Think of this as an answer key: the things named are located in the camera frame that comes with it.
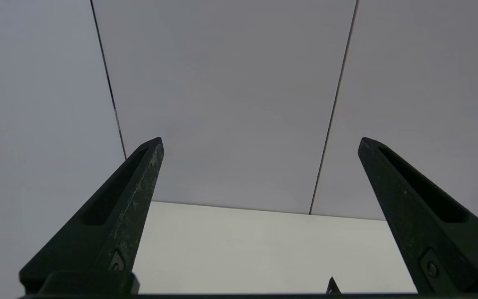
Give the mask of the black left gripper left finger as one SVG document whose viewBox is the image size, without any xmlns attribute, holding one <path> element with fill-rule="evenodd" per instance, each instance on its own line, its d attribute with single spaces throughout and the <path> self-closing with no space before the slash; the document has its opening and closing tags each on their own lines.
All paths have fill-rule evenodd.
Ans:
<svg viewBox="0 0 478 299">
<path fill-rule="evenodd" d="M 133 274 L 164 157 L 141 144 L 20 270 L 26 295 L 131 295 Z"/>
</svg>

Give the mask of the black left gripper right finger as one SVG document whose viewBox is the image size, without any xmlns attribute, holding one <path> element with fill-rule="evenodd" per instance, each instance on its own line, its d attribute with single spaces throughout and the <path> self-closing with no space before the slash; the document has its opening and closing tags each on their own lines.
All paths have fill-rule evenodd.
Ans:
<svg viewBox="0 0 478 299">
<path fill-rule="evenodd" d="M 357 154 L 420 294 L 478 294 L 478 217 L 385 144 Z"/>
</svg>

